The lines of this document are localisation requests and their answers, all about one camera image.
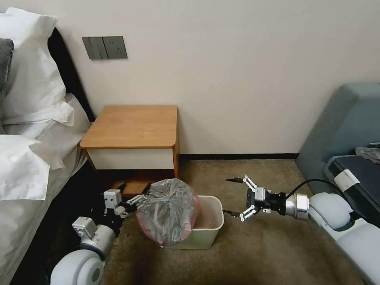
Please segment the gray plastic bag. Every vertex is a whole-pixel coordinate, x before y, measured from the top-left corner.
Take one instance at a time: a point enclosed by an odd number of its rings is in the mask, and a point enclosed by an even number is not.
[[[356,148],[356,155],[362,156],[374,163],[380,163],[380,142],[359,146]]]
[[[137,210],[144,233],[160,247],[185,240],[191,233],[199,209],[198,196],[180,179],[151,184],[147,201]]]

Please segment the wall switch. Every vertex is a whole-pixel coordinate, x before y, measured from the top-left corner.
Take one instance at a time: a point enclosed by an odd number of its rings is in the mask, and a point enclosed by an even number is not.
[[[89,59],[108,59],[102,37],[83,37]]]
[[[128,58],[123,36],[103,37],[103,42],[109,59]]]

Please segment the black headboard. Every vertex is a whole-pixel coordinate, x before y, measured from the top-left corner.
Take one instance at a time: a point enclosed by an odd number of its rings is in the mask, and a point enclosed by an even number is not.
[[[47,47],[49,48],[51,57],[58,66],[59,73],[66,87],[66,93],[72,93],[85,110],[88,119],[91,122],[95,121],[94,113],[90,108],[70,53],[57,28],[54,29],[50,38],[47,40]]]

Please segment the nightstand drawer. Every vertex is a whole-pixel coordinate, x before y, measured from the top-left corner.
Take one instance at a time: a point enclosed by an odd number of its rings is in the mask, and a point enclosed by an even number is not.
[[[87,149],[96,169],[173,169],[173,150]]]

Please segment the white trash can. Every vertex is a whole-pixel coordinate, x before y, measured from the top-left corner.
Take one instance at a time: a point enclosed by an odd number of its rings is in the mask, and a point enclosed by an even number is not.
[[[222,203],[214,196],[198,196],[199,211],[194,228],[184,241],[170,249],[209,249],[224,224]]]

